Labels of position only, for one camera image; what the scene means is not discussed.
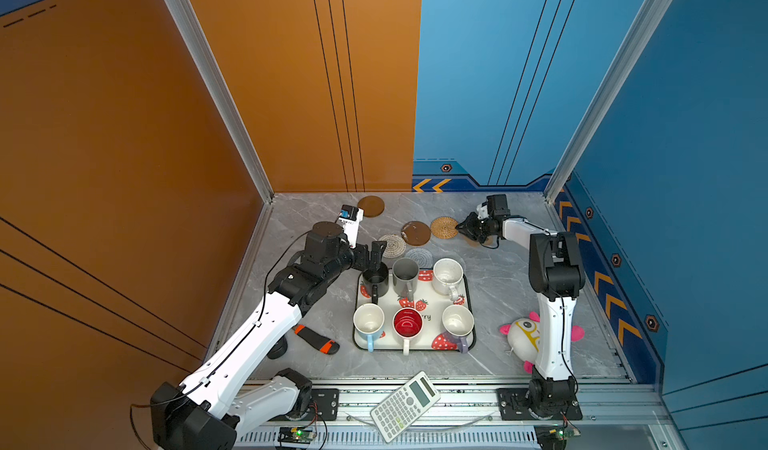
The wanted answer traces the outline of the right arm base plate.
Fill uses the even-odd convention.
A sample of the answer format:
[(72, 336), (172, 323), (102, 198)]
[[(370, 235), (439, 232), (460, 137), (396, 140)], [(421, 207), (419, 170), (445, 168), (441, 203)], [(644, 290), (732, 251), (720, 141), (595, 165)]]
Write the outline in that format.
[(496, 397), (504, 421), (583, 419), (580, 403), (571, 394), (531, 395), (529, 389), (507, 387), (497, 389)]

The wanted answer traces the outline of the woven rattan coaster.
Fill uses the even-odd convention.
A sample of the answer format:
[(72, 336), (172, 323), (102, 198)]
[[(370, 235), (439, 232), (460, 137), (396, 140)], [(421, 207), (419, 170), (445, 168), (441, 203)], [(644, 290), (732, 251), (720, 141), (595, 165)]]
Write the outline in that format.
[(430, 224), (430, 230), (434, 237), (439, 239), (452, 239), (458, 236), (459, 231), (456, 226), (459, 222), (449, 216), (435, 218)]

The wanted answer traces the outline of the dark brown scratched coaster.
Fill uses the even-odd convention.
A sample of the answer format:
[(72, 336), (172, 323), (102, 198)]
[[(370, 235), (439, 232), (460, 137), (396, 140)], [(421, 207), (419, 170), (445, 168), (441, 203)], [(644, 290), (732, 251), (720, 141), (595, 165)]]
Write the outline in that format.
[(421, 221), (408, 221), (401, 228), (401, 237), (410, 246), (424, 246), (431, 236), (430, 227)]

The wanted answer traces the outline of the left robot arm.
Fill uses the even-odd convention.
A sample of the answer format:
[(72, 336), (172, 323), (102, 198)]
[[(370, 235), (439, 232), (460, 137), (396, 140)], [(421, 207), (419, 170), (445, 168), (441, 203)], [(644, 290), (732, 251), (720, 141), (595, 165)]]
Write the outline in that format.
[(180, 384), (161, 384), (148, 407), (160, 449), (231, 449), (243, 435), (275, 417), (303, 416), (312, 383), (290, 368), (266, 384), (242, 387), (269, 353), (347, 270), (373, 270), (386, 242), (362, 244), (356, 229), (320, 221), (304, 233), (304, 248), (275, 273), (261, 303), (226, 343)]

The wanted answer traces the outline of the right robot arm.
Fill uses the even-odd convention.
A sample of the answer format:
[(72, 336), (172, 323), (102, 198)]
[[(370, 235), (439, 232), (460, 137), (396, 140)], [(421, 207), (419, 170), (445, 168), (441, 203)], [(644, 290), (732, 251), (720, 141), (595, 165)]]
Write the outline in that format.
[(490, 236), (515, 242), (529, 251), (529, 283), (539, 305), (539, 349), (531, 380), (518, 400), (536, 418), (583, 418), (577, 400), (579, 383), (571, 363), (572, 317), (586, 283), (577, 238), (572, 232), (555, 232), (524, 217), (481, 219), (477, 213), (456, 225), (471, 240), (484, 243)]

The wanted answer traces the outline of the plain brown wooden coaster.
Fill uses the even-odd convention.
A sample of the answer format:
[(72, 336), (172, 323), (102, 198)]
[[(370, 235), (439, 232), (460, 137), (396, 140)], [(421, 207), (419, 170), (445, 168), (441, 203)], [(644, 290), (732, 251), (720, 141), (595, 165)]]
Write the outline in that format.
[(357, 202), (357, 207), (363, 211), (365, 218), (374, 218), (384, 212), (386, 205), (380, 196), (366, 195)]

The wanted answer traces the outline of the grey blue woven coaster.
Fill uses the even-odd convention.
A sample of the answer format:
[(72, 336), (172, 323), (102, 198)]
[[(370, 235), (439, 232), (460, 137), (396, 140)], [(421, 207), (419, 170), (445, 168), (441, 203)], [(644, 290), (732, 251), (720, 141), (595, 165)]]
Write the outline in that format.
[(411, 248), (405, 257), (415, 261), (420, 269), (431, 269), (434, 265), (432, 253), (425, 248)]

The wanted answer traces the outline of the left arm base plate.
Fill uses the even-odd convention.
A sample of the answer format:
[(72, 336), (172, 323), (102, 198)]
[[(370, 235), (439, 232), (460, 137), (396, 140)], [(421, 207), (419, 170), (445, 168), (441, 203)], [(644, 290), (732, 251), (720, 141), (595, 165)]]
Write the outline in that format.
[(271, 419), (271, 422), (305, 421), (315, 418), (315, 410), (326, 422), (336, 421), (339, 410), (340, 390), (338, 388), (319, 388), (311, 391), (311, 398), (306, 410), (301, 415), (280, 415)]

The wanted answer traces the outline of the paw shaped wooden coaster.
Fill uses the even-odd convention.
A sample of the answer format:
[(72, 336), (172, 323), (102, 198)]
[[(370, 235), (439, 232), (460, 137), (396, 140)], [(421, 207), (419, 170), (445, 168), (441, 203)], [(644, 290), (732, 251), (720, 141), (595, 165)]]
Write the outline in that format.
[(466, 240), (468, 241), (469, 245), (472, 247), (482, 247), (486, 249), (496, 249), (499, 247), (498, 238), (495, 236), (489, 236), (484, 241), (477, 241), (470, 237), (466, 237)]

